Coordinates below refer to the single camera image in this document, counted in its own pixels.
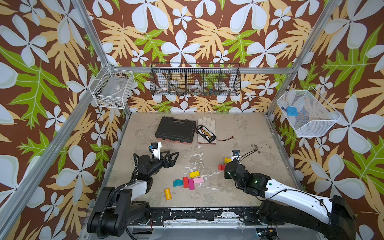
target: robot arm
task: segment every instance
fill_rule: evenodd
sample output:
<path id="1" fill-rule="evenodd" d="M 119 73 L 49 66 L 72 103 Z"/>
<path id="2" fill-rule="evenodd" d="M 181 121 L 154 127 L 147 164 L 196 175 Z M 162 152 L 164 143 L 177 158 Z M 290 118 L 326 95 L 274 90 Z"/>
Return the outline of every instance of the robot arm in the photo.
<path id="1" fill-rule="evenodd" d="M 121 236 L 133 221 L 146 223 L 149 220 L 149 204 L 133 201 L 146 194 L 152 187 L 152 175 L 161 168 L 173 167 L 179 152 L 160 152 L 161 143 L 152 143 L 149 155 L 134 154 L 135 169 L 130 182 L 117 188 L 104 187 L 95 203 L 87 223 L 87 231 L 102 239 L 109 235 Z"/>
<path id="2" fill-rule="evenodd" d="M 356 217 L 340 196 L 334 195 L 332 199 L 316 196 L 284 185 L 264 174 L 251 174 L 237 159 L 226 165 L 224 177 L 233 179 L 235 186 L 245 193 L 265 198 L 256 213 L 263 223 L 292 223 L 321 232 L 329 240 L 355 240 Z"/>

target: pink block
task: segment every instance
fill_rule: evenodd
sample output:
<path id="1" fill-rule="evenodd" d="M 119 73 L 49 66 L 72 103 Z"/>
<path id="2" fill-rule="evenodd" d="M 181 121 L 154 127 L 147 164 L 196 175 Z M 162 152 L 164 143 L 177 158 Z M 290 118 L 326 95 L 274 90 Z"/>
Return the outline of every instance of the pink block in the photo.
<path id="1" fill-rule="evenodd" d="M 204 182 L 204 178 L 202 178 L 202 177 L 194 178 L 194 179 L 193 179 L 193 182 L 194 182 L 195 184 L 197 184 L 197 183 L 203 183 L 203 182 Z"/>
<path id="2" fill-rule="evenodd" d="M 188 183 L 189 183 L 189 190 L 194 190 L 195 184 L 192 178 L 188 179 Z"/>

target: yellow block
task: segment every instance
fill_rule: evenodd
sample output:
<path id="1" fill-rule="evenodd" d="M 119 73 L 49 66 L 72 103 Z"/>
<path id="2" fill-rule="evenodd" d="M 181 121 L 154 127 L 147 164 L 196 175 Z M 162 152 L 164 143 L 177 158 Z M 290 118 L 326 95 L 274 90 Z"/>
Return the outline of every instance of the yellow block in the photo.
<path id="1" fill-rule="evenodd" d="M 169 188 L 164 189 L 164 192 L 165 192 L 165 194 L 166 194 L 166 199 L 167 199 L 167 200 L 172 199 L 172 196 L 171 196 L 171 194 L 170 194 L 170 190 L 169 190 Z"/>
<path id="2" fill-rule="evenodd" d="M 224 162 L 225 162 L 225 164 L 227 164 L 227 163 L 229 163 L 231 161 L 232 161 L 232 159 L 226 157 Z"/>
<path id="3" fill-rule="evenodd" d="M 189 176 L 190 176 L 190 177 L 197 177 L 197 176 L 200 176 L 200 173 L 199 173 L 199 171 L 190 172 L 190 173 L 189 173 Z"/>

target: teal block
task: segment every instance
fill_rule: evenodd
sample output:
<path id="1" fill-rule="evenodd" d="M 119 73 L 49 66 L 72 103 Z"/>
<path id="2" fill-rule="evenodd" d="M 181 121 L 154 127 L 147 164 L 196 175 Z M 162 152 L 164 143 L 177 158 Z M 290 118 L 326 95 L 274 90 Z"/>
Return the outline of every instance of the teal block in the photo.
<path id="1" fill-rule="evenodd" d="M 183 180 L 177 179 L 173 182 L 174 187 L 183 186 Z"/>

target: black toolbox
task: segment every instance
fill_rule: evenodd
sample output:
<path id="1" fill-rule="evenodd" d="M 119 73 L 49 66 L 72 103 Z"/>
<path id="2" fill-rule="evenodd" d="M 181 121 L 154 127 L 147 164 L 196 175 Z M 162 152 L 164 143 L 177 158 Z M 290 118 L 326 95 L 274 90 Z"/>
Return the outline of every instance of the black toolbox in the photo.
<path id="1" fill-rule="evenodd" d="M 163 140 L 191 144 L 195 129 L 196 121 L 162 117 L 155 136 Z"/>

